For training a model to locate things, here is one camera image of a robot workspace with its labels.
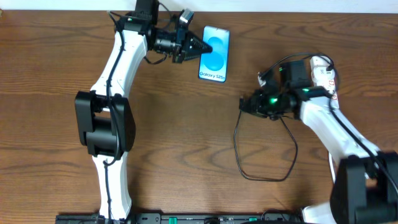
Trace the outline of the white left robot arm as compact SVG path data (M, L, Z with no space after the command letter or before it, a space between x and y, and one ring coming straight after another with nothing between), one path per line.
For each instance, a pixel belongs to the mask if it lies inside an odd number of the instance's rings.
M157 27L159 1L137 1L125 15L109 11L114 24L114 45L102 74L90 91L75 97L78 134L92 156L98 173L101 206L97 223L129 223L132 199L127 182L127 157L136 137L129 104L134 77L151 50L182 63L212 52L188 28L193 11L170 15L167 26Z

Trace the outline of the blue screen Galaxy smartphone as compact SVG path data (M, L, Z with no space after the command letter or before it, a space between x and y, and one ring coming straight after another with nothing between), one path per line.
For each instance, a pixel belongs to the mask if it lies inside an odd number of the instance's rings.
M202 54L198 77L204 80L224 83L227 77L230 31L205 26L203 40L212 47L211 53Z

